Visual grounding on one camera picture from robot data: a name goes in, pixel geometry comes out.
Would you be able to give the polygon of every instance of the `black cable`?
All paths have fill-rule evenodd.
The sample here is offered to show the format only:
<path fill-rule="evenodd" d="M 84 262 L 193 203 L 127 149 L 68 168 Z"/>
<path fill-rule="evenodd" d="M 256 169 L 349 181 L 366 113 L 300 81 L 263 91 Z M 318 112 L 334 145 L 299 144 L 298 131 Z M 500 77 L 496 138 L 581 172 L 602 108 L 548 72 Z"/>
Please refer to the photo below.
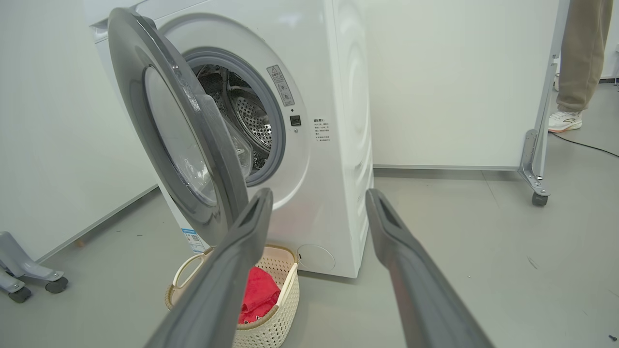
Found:
<path fill-rule="evenodd" d="M 607 154 L 609 154 L 609 155 L 613 155 L 613 156 L 615 156 L 615 157 L 619 157 L 619 155 L 614 154 L 614 153 L 612 153 L 612 152 L 610 152 L 610 151 L 606 151 L 606 150 L 604 150 L 604 149 L 600 149 L 600 148 L 595 147 L 595 146 L 590 146 L 590 145 L 586 145 L 586 144 L 581 144 L 580 142 L 575 142 L 575 141 L 567 140 L 567 139 L 565 139 L 564 137 L 560 137 L 560 136 L 556 135 L 556 133 L 552 133 L 552 134 L 554 134 L 557 138 L 559 138 L 559 139 L 563 139 L 563 140 L 565 140 L 565 141 L 569 141 L 569 142 L 571 142 L 572 144 L 576 144 L 576 145 L 582 145 L 582 146 L 590 147 L 591 149 L 600 150 L 600 151 L 606 152 L 606 153 L 607 153 Z"/>

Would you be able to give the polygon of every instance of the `metal stand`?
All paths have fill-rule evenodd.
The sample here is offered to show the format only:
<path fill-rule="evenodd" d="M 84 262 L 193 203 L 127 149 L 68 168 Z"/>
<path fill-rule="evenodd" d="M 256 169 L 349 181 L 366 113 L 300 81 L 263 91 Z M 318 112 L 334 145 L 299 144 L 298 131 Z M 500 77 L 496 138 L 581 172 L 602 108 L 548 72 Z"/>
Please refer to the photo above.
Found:
<path fill-rule="evenodd" d="M 26 301 L 31 293 L 16 278 L 27 276 L 48 281 L 45 290 L 52 294 L 63 292 L 69 283 L 63 277 L 63 272 L 34 262 L 9 232 L 0 232 L 0 268 L 0 287 L 8 291 L 13 301 L 19 303 Z"/>
<path fill-rule="evenodd" d="M 531 129 L 527 132 L 524 139 L 524 148 L 522 150 L 522 159 L 520 159 L 520 168 L 518 173 L 523 179 L 529 183 L 533 189 L 533 198 L 531 201 L 535 206 L 545 206 L 548 202 L 550 193 L 541 182 L 541 176 L 537 176 L 533 171 L 533 161 L 535 157 L 535 146 L 537 144 L 538 132 Z"/>
<path fill-rule="evenodd" d="M 548 188 L 544 187 L 541 182 L 544 172 L 544 163 L 546 161 L 546 144 L 548 141 L 548 103 L 550 89 L 555 80 L 555 59 L 559 58 L 559 53 L 561 52 L 561 42 L 563 41 L 565 23 L 568 18 L 568 9 L 569 0 L 560 0 L 535 129 L 531 129 L 526 133 L 524 147 L 522 149 L 522 159 L 520 167 L 518 168 L 518 173 L 520 173 L 534 191 L 532 202 L 535 206 L 545 206 L 548 202 L 548 196 L 550 195 Z"/>

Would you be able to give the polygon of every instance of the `khaki pants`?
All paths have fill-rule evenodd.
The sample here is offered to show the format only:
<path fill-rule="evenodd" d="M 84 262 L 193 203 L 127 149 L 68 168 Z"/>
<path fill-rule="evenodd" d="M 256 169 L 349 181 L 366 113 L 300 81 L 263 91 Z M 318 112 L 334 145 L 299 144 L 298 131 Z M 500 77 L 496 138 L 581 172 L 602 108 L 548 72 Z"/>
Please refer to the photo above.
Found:
<path fill-rule="evenodd" d="M 613 0 L 571 0 L 561 45 L 561 111 L 587 108 L 604 66 Z"/>

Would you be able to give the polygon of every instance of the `washing machine door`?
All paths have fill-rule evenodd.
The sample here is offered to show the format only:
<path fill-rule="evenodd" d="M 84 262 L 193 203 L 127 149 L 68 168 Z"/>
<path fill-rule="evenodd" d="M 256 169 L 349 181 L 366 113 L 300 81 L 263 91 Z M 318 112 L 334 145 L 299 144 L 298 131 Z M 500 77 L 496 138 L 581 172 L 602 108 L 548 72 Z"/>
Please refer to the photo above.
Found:
<path fill-rule="evenodd" d="M 198 235 L 218 245 L 248 196 L 215 102 L 152 20 L 114 9 L 108 39 L 118 87 L 150 161 Z"/>

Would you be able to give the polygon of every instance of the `instruction label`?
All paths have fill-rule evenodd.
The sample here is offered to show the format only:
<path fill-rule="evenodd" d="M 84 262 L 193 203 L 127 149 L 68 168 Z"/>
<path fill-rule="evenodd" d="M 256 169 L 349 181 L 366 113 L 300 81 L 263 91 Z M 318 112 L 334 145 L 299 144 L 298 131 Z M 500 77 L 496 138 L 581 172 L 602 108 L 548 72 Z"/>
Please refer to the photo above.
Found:
<path fill-rule="evenodd" d="M 196 254 L 201 254 L 206 251 L 206 246 L 208 245 L 199 235 L 197 235 L 196 231 L 190 230 L 188 228 L 181 228 L 183 230 L 183 234 L 187 238 L 187 242 L 189 243 L 189 247 Z"/>
<path fill-rule="evenodd" d="M 271 79 L 273 79 L 273 83 L 277 86 L 277 91 L 279 92 L 279 96 L 282 97 L 282 102 L 285 107 L 289 107 L 290 105 L 295 104 L 295 100 L 292 98 L 292 93 L 290 93 L 290 89 L 288 88 L 288 83 L 286 82 L 286 78 L 284 78 L 284 74 L 279 69 L 278 65 L 273 65 L 267 68 L 269 75 L 271 75 Z"/>
<path fill-rule="evenodd" d="M 316 136 L 316 141 L 331 141 L 329 123 L 325 122 L 324 118 L 314 119 L 314 133 Z"/>

